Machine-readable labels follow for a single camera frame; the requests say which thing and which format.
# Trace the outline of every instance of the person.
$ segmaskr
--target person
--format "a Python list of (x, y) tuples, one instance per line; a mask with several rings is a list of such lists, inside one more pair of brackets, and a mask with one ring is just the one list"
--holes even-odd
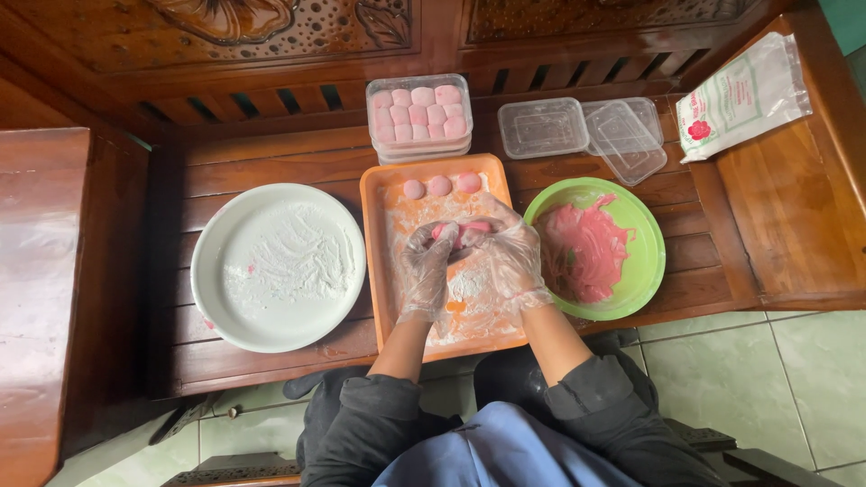
[(489, 193), (481, 200), (493, 229), (468, 230), (463, 242), (489, 255), (493, 285), (521, 318), (528, 347), (481, 361), (481, 410), (466, 424), (420, 409), (424, 344), (447, 299), (458, 235), (454, 222), (435, 241), (440, 222), (420, 227), (401, 254), (402, 312), (373, 365), (284, 387), (298, 399), (320, 385), (298, 440), (301, 485), (726, 485), (664, 423), (655, 388), (618, 343), (593, 353), (555, 307), (535, 229)]

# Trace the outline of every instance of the orange tray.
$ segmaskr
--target orange tray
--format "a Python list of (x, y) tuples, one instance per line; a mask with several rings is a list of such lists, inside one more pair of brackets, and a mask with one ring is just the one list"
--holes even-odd
[[(380, 351), (403, 303), (404, 279), (398, 257), (406, 238), (429, 222), (489, 216), (478, 202), (481, 192), (466, 194), (454, 187), (445, 197), (428, 193), (421, 199), (411, 200), (403, 195), (403, 183), (407, 179), (418, 179), (426, 184), (440, 174), (455, 183), (457, 176), (464, 172), (480, 174), (482, 190), (490, 191), (511, 206), (505, 171), (492, 154), (378, 166), (368, 169), (361, 177), (367, 269)], [(502, 299), (490, 284), (489, 261), (483, 253), (473, 252), (449, 266), (448, 280), (449, 299), (445, 309), (449, 315), (430, 330), (424, 361), (527, 343), (523, 329), (515, 325), (515, 316), (505, 311)]]

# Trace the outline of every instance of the red rose logo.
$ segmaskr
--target red rose logo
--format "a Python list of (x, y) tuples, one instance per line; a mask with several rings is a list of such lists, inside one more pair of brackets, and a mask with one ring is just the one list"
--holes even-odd
[(692, 136), (693, 140), (701, 140), (707, 137), (710, 132), (713, 132), (713, 130), (710, 129), (709, 124), (703, 120), (695, 120), (695, 123), (688, 128), (688, 134)]

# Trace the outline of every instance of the hand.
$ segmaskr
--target hand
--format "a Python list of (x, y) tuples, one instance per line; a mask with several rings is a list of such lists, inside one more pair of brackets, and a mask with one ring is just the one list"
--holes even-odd
[(518, 309), (537, 308), (553, 299), (541, 277), (539, 234), (523, 218), (490, 193), (481, 195), (493, 219), (491, 233), (469, 230), (463, 243), (490, 255), (490, 267), (496, 290)]
[(433, 229), (442, 222), (418, 227), (400, 254), (405, 276), (405, 299), (397, 323), (418, 319), (433, 322), (448, 298), (448, 256), (457, 239), (458, 227), (448, 222), (439, 238), (433, 240)]

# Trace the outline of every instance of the tile floor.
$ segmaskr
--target tile floor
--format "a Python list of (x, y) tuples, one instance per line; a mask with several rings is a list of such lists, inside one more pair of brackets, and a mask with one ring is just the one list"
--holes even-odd
[[(665, 416), (708, 426), (846, 487), (866, 486), (866, 311), (739, 312), (639, 328), (625, 352), (655, 381)], [(481, 357), (429, 364), (422, 406), (475, 412), (472, 370)], [(308, 397), (282, 383), (226, 392), (213, 413), (81, 487), (158, 487), (212, 455), (277, 451), (294, 457)], [(240, 405), (243, 414), (226, 416)]]

